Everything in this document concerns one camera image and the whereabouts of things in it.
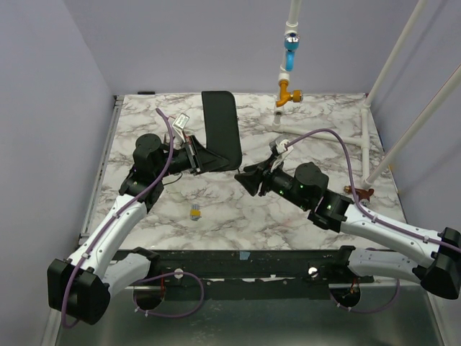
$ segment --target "white pvc pipe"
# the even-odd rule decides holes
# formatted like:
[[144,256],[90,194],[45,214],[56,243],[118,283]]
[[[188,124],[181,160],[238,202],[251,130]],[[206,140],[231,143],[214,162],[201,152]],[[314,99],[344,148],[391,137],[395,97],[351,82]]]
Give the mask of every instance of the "white pvc pipe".
[[400,150],[413,138],[413,136],[418,132],[418,130],[426,123],[426,121],[435,113],[435,111],[440,107],[440,105],[447,99],[449,95],[456,89],[456,87],[461,82],[461,64],[453,72],[453,74],[448,78],[445,84],[440,88],[439,92],[432,98],[430,103],[423,109],[423,111],[418,115],[413,124],[408,128],[408,130],[403,134],[402,137],[397,141],[396,144],[389,150],[389,152],[384,156],[384,159],[380,164],[375,168],[373,173],[365,179],[364,184],[365,188],[368,188],[372,183],[378,178],[381,173],[393,162],[395,156],[400,152]]
[[362,179],[370,175],[370,133],[368,132],[368,117],[370,109],[362,108]]
[[[294,126],[286,126],[272,123],[272,130],[280,133],[293,133],[295,135],[304,135],[308,130],[303,130],[302,128],[297,128]],[[327,141],[338,141],[335,136],[330,133],[315,133],[311,137],[319,138],[319,139],[326,139]],[[354,144],[355,146],[362,146],[362,139],[361,138],[352,138],[352,137],[341,137],[344,140],[344,143],[347,144]]]
[[369,107],[372,104],[372,100],[375,98],[377,90],[380,88],[382,82],[384,81],[384,78],[389,72],[390,66],[394,62],[395,58],[398,55],[398,52],[400,52],[401,48],[403,47],[403,43],[405,42],[406,38],[410,35],[411,29],[413,29],[413,26],[416,23],[416,20],[419,18],[419,15],[422,13],[424,7],[426,6],[427,0],[419,0],[415,9],[413,10],[413,13],[411,14],[410,18],[408,19],[405,27],[402,30],[402,33],[400,34],[400,37],[398,38],[397,42],[394,45],[394,48],[392,49],[392,52],[390,52],[389,58],[386,60],[386,63],[384,64],[380,75],[376,79],[375,85],[373,85],[372,91],[368,94],[367,99],[364,102],[364,105]]
[[303,0],[291,0],[290,14],[288,14],[287,25],[297,25],[297,18],[300,16]]

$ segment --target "white marble surface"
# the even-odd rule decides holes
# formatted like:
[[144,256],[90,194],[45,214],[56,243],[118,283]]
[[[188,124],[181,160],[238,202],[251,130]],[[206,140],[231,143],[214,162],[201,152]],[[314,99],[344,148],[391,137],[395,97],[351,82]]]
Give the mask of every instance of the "white marble surface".
[[[269,142],[279,136],[270,131],[274,95],[236,94],[243,166],[266,159]],[[306,130],[332,128],[341,136],[360,136],[359,105],[363,94],[307,95],[301,105],[287,105],[282,122]],[[191,117],[187,131],[205,144],[202,100],[200,94],[126,96],[117,132],[104,176],[102,193],[91,224],[94,230],[106,215],[117,196],[121,182],[132,165],[136,139],[144,133],[163,138],[166,126],[156,114],[160,107],[167,115],[181,112]],[[370,120],[372,166],[379,162],[382,150],[375,125]],[[361,172],[361,150],[348,146],[355,180]],[[303,163],[313,161],[330,177],[329,188],[342,192],[348,185],[346,160],[339,144],[306,139],[295,146],[285,162],[290,173]],[[237,181],[235,172],[207,173],[194,177],[185,174],[178,182],[165,187],[160,200],[148,217],[126,238],[122,249],[335,249],[341,245],[379,247],[360,239],[333,231],[324,231],[307,220],[307,213],[269,193],[264,198],[251,197]],[[167,177],[164,183],[176,177]],[[389,172],[375,184],[371,209],[403,221],[397,193]],[[191,221],[191,204],[201,207],[202,218]]]

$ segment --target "silver screw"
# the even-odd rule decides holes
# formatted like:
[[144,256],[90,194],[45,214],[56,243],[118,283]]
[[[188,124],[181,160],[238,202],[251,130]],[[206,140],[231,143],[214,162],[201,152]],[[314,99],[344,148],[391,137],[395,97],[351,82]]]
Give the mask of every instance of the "silver screw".
[[310,267],[308,270],[308,274],[312,279],[316,278],[318,276],[318,269],[316,267]]

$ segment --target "white label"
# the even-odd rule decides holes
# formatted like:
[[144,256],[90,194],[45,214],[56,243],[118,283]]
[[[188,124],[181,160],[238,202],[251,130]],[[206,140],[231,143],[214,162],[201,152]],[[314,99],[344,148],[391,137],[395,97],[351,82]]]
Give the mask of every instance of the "white label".
[[179,117],[176,118],[176,120],[173,122],[173,126],[175,128],[180,128],[181,130],[184,130],[186,127],[187,122],[189,121],[189,117],[182,113]]

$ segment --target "blue pipe fitting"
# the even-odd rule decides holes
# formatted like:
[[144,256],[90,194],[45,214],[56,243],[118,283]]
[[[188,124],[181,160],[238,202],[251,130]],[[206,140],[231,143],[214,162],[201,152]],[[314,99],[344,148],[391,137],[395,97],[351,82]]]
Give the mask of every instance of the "blue pipe fitting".
[[300,45],[300,36],[295,32],[285,35],[285,70],[292,71],[295,66],[295,51]]

